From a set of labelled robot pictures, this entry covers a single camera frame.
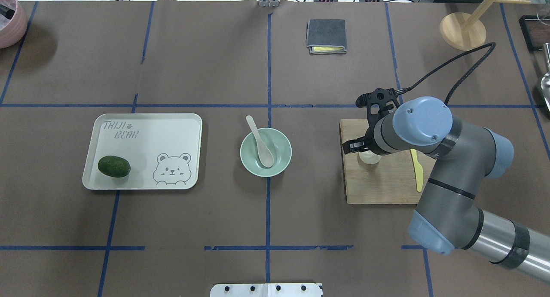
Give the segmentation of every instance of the green bowl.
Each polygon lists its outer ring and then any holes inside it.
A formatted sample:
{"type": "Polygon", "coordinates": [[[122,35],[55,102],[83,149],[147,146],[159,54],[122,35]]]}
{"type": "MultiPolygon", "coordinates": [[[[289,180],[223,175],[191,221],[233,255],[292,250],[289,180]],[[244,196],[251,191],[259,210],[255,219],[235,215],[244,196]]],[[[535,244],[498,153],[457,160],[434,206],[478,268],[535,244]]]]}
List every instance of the green bowl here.
{"type": "Polygon", "coordinates": [[[270,177],[280,174],[287,168],[292,157],[292,146],[288,138],[276,129],[263,128],[258,130],[263,142],[273,154],[273,166],[265,168],[260,164],[256,140],[252,133],[248,134],[241,144],[241,162],[246,170],[262,177],[270,177]]]}

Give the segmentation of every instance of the wooden cutting board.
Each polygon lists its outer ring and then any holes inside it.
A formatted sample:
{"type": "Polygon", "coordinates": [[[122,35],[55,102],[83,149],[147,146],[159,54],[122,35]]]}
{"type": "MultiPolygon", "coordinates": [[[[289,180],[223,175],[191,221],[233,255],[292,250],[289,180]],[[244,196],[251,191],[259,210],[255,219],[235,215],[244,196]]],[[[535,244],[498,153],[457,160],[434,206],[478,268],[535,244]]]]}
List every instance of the wooden cutting board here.
{"type": "MultiPolygon", "coordinates": [[[[365,135],[369,127],[367,119],[340,120],[340,141],[356,139],[365,135]]],[[[424,184],[434,168],[435,160],[418,153],[418,162],[424,169],[424,184]]],[[[368,165],[359,159],[359,153],[344,155],[344,183],[349,204],[416,204],[421,193],[416,191],[413,160],[410,151],[383,156],[380,162],[368,165]]]]}

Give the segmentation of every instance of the avocado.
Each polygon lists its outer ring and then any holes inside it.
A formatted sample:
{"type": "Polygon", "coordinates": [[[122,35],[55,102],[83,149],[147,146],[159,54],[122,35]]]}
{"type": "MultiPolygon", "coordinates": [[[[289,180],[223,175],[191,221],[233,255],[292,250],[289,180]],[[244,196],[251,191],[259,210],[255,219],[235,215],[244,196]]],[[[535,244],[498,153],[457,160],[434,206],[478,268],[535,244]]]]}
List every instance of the avocado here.
{"type": "Polygon", "coordinates": [[[100,159],[98,169],[104,175],[122,178],[130,173],[130,163],[122,157],[108,155],[100,159]]]}

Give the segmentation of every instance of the blue joint cap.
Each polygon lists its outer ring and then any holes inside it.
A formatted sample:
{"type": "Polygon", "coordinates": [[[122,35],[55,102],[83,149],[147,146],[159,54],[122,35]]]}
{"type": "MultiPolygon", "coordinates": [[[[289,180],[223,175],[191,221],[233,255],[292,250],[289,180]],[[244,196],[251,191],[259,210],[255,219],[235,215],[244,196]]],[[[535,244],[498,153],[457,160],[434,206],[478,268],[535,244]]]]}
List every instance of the blue joint cap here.
{"type": "Polygon", "coordinates": [[[494,179],[503,175],[506,169],[512,164],[512,160],[514,160],[514,146],[510,140],[499,134],[493,133],[493,131],[488,128],[484,127],[484,129],[488,130],[493,136],[493,140],[495,140],[495,148],[497,150],[495,166],[493,166],[491,172],[486,175],[487,178],[494,179]]]}
{"type": "Polygon", "coordinates": [[[414,146],[440,143],[452,127],[452,113],[439,99],[418,97],[394,113],[393,128],[403,141],[414,146]]]}
{"type": "Polygon", "coordinates": [[[412,215],[408,232],[415,242],[436,253],[448,255],[454,250],[452,243],[416,210],[412,215]]]}

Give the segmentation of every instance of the pink bowl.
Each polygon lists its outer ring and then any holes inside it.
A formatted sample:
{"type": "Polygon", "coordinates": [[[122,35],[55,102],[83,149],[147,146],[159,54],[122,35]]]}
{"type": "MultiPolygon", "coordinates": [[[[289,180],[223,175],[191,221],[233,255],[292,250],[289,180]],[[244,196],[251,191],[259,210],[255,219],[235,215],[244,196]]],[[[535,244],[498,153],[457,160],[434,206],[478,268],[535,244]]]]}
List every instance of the pink bowl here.
{"type": "Polygon", "coordinates": [[[23,38],[27,29],[28,19],[17,0],[0,0],[0,3],[7,5],[11,9],[14,9],[15,6],[15,15],[7,25],[0,29],[0,49],[2,49],[12,46],[23,38]]]}

